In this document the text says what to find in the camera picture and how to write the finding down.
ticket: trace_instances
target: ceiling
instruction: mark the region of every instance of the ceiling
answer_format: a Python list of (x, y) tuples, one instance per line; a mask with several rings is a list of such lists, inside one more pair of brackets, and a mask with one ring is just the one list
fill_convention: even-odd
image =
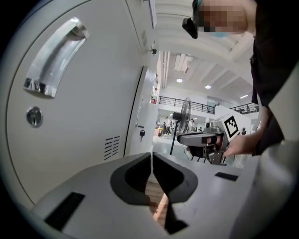
[(156, 0), (156, 13), (162, 88), (175, 86), (238, 104), (250, 102), (250, 33), (216, 38), (199, 32), (198, 39), (192, 39), (182, 28), (183, 19), (192, 17), (192, 0)]
[[(166, 116), (170, 116), (170, 114), (173, 113), (173, 111), (169, 111), (169, 110), (163, 110), (163, 109), (158, 109), (158, 110), (159, 110), (159, 116), (162, 116), (164, 118), (166, 118)], [(206, 121), (205, 117), (201, 117), (193, 114), (191, 114), (190, 118), (191, 119), (197, 118), (194, 120), (195, 123), (205, 123)]]

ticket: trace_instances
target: black shirt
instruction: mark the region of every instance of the black shirt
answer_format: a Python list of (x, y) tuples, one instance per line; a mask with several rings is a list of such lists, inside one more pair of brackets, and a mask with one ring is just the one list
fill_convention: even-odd
[[(292, 9), (286, 3), (275, 5), (268, 1), (256, 2), (256, 36), (254, 54), (250, 59), (253, 77), (252, 102), (258, 104), (258, 94), (262, 105), (268, 107), (299, 60), (296, 36), (298, 20), (292, 12), (295, 7)], [(267, 128), (254, 155), (260, 155), (267, 147), (283, 139), (279, 125), (270, 113)]]

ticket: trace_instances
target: door handle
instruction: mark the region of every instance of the door handle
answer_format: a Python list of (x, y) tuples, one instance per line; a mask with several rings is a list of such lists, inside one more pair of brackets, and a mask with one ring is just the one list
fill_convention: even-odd
[(67, 65), (88, 37), (78, 18), (65, 22), (37, 53), (23, 88), (54, 98)]

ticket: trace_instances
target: cabinet door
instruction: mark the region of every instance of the cabinet door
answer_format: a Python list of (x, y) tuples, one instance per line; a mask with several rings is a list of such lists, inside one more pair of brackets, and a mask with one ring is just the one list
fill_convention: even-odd
[[(86, 32), (81, 25), (61, 30), (74, 18)], [(69, 39), (57, 44), (57, 31)], [(12, 162), (33, 203), (79, 171), (123, 155), (141, 70), (131, 18), (118, 0), (87, 2), (40, 33), (16, 72), (7, 107)], [(28, 78), (31, 89), (24, 88)], [(56, 85), (54, 95), (47, 85)], [(40, 125), (38, 116), (27, 115), (34, 106), (43, 116)]]

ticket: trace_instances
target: vent grille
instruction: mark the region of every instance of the vent grille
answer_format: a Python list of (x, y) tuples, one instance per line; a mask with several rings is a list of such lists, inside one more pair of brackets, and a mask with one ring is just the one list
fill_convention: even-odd
[(105, 140), (104, 160), (109, 159), (118, 153), (120, 139), (120, 136), (116, 136)]

